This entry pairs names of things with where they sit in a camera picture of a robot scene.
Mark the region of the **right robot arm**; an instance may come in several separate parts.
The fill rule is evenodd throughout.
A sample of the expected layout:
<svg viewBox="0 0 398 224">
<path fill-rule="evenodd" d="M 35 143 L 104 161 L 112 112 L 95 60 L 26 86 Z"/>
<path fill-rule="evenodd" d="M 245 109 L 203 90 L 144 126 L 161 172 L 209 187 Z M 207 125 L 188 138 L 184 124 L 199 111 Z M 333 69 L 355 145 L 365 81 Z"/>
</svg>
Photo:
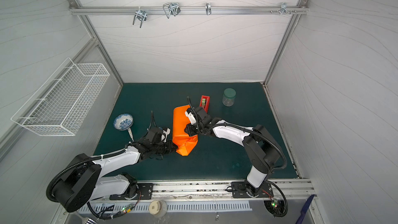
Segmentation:
<svg viewBox="0 0 398 224">
<path fill-rule="evenodd" d="M 245 180 L 247 192 L 255 195 L 274 171 L 287 167 L 287 157 L 281 146 L 262 125 L 243 127 L 221 118 L 212 118 L 202 107 L 188 107 L 183 116 L 189 120 L 185 132 L 225 139 L 244 147 L 251 163 Z"/>
</svg>

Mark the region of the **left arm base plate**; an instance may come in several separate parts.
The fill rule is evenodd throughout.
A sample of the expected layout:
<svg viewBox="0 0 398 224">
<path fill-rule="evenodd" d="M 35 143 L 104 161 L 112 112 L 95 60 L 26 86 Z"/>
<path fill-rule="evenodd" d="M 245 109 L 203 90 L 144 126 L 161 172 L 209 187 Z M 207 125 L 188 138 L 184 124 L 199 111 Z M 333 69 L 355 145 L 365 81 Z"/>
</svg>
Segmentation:
<svg viewBox="0 0 398 224">
<path fill-rule="evenodd" d="M 111 195 L 110 200 L 150 200 L 153 192 L 152 183 L 131 183 L 121 195 Z"/>
</svg>

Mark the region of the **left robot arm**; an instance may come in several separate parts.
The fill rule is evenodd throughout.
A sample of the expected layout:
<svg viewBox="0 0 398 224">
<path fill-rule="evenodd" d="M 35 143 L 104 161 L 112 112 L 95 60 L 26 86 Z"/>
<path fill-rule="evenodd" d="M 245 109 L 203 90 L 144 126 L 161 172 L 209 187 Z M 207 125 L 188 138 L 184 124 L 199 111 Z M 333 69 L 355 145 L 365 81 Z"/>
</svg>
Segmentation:
<svg viewBox="0 0 398 224">
<path fill-rule="evenodd" d="M 176 151 L 177 146 L 168 139 L 170 132 L 169 128 L 151 128 L 145 136 L 119 151 L 92 157 L 84 153 L 77 155 L 50 181 L 46 189 L 48 200 L 60 203 L 71 213 L 91 200 L 106 196 L 136 197 L 138 186 L 133 176 L 122 173 L 109 177 L 108 174 Z"/>
</svg>

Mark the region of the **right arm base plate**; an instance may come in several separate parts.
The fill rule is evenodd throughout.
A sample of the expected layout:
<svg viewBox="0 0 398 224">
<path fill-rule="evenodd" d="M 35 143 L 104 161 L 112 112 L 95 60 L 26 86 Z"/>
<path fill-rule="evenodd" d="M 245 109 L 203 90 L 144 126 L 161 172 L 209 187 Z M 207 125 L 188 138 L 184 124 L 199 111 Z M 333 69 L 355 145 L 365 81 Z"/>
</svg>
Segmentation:
<svg viewBox="0 0 398 224">
<path fill-rule="evenodd" d="M 246 181 L 233 181 L 227 187 L 227 191 L 232 194 L 234 199 L 240 198 L 269 198 L 274 197 L 272 186 L 267 181 L 264 181 L 258 188 Z"/>
</svg>

